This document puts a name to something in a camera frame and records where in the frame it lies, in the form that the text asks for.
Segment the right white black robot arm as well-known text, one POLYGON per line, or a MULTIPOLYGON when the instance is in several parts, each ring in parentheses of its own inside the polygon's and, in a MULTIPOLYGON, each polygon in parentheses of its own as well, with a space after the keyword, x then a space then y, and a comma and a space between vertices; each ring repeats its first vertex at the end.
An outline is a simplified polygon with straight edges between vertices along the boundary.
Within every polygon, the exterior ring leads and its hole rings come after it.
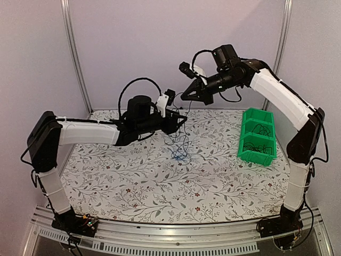
POLYGON ((314 161, 326 163, 329 160, 315 156, 319 137, 326 134, 323 124, 325 113, 299 96, 264 61, 239 57, 231 44, 222 45, 209 53, 217 66, 215 75, 205 76, 194 62, 179 65, 179 70, 193 80, 181 95, 183 101, 210 105, 215 94, 246 86, 268 99, 297 131, 286 148, 290 163, 289 185, 280 217, 275 222, 277 230, 286 233, 296 224, 304 205, 308 178, 314 173, 314 161))

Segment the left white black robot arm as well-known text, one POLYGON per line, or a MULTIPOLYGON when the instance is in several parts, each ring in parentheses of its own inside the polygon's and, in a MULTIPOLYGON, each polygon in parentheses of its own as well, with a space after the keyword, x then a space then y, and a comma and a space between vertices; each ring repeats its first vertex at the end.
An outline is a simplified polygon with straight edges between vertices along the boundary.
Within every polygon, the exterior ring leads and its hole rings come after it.
POLYGON ((27 148, 20 160, 33 168, 32 181, 40 185, 56 220, 67 231, 75 231, 79 220, 69 203, 57 172, 60 146, 91 143, 117 147, 143 141, 157 131, 173 134, 187 117, 168 109, 175 98, 173 90, 159 92, 156 102, 149 96, 136 95, 128 100, 125 112, 109 121, 57 117, 46 111, 27 139, 27 148))

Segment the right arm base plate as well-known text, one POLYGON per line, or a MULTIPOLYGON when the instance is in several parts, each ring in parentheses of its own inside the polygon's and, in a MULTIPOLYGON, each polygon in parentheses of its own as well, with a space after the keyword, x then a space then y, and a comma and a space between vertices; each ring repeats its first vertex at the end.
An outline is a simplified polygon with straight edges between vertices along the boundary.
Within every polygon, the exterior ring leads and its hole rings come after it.
POLYGON ((311 224, 303 237, 303 221, 298 214, 293 219, 289 214, 280 214, 276 218, 262 218, 256 224, 256 231, 261 238, 272 237, 275 246, 281 251, 291 251, 303 244, 310 236, 314 226, 314 213, 307 208, 311 215, 311 224))

